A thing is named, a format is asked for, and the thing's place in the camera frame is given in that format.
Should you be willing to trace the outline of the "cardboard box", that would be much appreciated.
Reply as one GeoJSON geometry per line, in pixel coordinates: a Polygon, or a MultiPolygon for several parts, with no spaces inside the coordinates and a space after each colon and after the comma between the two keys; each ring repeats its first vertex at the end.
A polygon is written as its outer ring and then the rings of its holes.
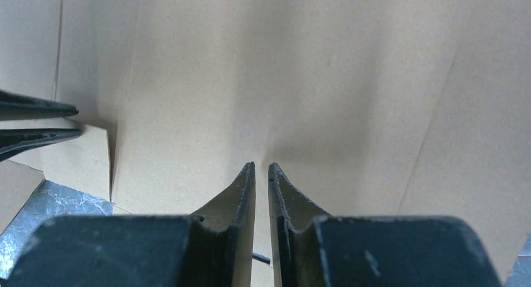
{"type": "Polygon", "coordinates": [[[530,0],[1,0],[1,89],[69,103],[72,141],[1,164],[1,232],[188,214],[257,167],[335,215],[452,215],[508,280],[530,232],[530,0]]]}

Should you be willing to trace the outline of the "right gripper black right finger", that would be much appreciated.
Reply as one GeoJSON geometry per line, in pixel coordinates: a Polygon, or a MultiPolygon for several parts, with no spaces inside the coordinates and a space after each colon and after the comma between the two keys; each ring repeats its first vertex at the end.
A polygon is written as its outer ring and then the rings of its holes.
{"type": "Polygon", "coordinates": [[[276,286],[500,286],[475,231],[449,216],[334,216],[268,169],[276,286]]]}

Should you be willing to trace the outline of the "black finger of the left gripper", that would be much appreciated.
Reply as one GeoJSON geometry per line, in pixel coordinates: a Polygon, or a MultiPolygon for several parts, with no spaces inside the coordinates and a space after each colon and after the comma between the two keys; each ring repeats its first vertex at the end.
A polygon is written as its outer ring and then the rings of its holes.
{"type": "Polygon", "coordinates": [[[74,105],[1,90],[1,121],[62,118],[77,114],[74,105]]]}
{"type": "Polygon", "coordinates": [[[1,162],[28,150],[76,139],[75,128],[29,128],[1,130],[1,162]]]}

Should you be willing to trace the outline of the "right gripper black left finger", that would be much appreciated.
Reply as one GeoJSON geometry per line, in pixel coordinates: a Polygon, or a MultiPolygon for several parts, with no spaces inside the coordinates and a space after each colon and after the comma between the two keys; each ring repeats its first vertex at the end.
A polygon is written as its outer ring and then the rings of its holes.
{"type": "Polygon", "coordinates": [[[61,216],[40,225],[7,286],[249,286],[255,165],[200,209],[172,216],[61,216]]]}

